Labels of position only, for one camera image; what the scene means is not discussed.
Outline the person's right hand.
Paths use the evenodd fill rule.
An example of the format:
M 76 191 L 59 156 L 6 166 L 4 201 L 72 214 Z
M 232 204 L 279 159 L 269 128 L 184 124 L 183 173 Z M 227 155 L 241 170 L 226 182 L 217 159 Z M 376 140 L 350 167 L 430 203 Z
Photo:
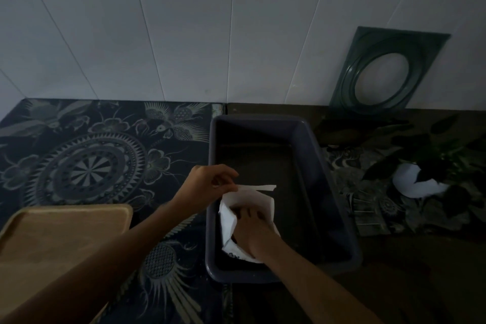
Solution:
M 262 262 L 277 256 L 283 244 L 268 222 L 250 219 L 236 224 L 233 239 L 246 253 Z

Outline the person's left hand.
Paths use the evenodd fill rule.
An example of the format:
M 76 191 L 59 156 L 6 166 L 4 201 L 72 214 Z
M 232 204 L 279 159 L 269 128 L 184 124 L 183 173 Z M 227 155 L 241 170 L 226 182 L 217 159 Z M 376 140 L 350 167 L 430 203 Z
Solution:
M 205 210 L 222 196 L 209 191 L 207 166 L 195 166 L 170 204 L 180 216 L 190 216 Z

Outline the white paper bag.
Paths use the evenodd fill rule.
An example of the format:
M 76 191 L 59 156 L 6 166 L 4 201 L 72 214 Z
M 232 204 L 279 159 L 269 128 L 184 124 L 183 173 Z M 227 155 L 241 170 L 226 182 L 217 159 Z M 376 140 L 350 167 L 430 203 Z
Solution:
M 220 201 L 219 217 L 221 227 L 222 251 L 231 258 L 261 264 L 261 262 L 233 241 L 233 233 L 237 225 L 237 215 L 235 209 L 241 207 L 255 207 L 263 213 L 264 220 L 279 235 L 279 231 L 274 223 L 275 200 L 266 192 L 273 192 L 276 185 L 244 186 L 238 185 L 237 192 L 229 192 L 223 195 Z

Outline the person's left forearm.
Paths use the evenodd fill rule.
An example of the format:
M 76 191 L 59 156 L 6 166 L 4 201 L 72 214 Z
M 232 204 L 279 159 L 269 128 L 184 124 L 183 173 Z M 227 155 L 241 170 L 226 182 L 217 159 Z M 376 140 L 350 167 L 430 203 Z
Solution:
M 28 299 L 0 324 L 89 324 L 158 242 L 204 208 L 175 200 L 162 205 Z

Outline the person's right forearm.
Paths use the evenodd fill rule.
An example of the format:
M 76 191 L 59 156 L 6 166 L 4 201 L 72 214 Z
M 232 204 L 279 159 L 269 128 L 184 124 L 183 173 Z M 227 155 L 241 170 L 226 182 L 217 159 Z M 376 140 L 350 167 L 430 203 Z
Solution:
M 313 324 L 383 324 L 374 312 L 278 236 L 257 241 L 251 252 L 281 280 Z

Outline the dark blue plastic tub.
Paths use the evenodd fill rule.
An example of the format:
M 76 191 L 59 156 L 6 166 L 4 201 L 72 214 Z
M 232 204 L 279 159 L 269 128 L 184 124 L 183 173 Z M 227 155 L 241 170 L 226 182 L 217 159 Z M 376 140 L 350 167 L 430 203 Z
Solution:
M 209 164 L 234 168 L 242 186 L 275 201 L 282 239 L 329 275 L 356 270 L 362 253 L 322 149 L 303 118 L 278 114 L 221 115 L 210 124 Z

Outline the dark floral patterned tablecloth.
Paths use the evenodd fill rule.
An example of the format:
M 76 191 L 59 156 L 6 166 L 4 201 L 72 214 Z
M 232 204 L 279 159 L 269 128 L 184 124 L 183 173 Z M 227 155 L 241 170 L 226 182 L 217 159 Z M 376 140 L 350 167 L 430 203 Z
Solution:
M 127 204 L 131 227 L 205 166 L 223 104 L 22 100 L 0 123 L 0 231 L 35 206 Z M 229 324 L 231 286 L 206 272 L 205 213 L 147 254 L 91 324 Z

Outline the white plant pot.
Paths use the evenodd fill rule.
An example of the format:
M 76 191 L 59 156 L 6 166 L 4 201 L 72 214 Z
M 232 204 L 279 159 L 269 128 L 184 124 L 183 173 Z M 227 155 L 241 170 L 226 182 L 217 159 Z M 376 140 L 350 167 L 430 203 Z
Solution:
M 420 170 L 416 164 L 400 164 L 392 176 L 392 183 L 398 192 L 407 198 L 425 198 L 443 193 L 450 187 L 434 179 L 418 181 Z

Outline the wooden tray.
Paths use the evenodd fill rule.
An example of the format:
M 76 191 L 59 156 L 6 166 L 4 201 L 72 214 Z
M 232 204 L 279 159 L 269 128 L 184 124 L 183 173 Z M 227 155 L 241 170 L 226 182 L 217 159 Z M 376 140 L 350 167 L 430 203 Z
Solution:
M 128 231 L 127 204 L 26 207 L 0 231 L 0 320 Z

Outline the potted plant with dark leaves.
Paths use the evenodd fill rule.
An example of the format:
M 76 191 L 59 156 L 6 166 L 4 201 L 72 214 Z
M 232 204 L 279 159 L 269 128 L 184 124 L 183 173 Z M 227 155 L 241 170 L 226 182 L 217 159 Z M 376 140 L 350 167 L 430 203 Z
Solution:
M 466 144 L 456 138 L 442 142 L 436 139 L 457 119 L 458 114 L 453 114 L 432 124 L 426 133 L 394 136 L 391 144 L 398 149 L 371 165 L 362 180 L 392 180 L 400 164 L 416 164 L 421 169 L 418 181 L 434 179 L 450 185 L 443 193 L 425 197 L 439 196 L 447 217 L 464 213 L 470 206 L 485 207 L 486 131 Z

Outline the green frame with round hole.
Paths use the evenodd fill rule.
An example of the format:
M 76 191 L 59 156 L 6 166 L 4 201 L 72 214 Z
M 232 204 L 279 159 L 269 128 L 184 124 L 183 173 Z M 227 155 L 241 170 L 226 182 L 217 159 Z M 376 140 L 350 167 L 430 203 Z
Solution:
M 331 113 L 378 119 L 404 109 L 450 37 L 357 27 L 330 101 Z

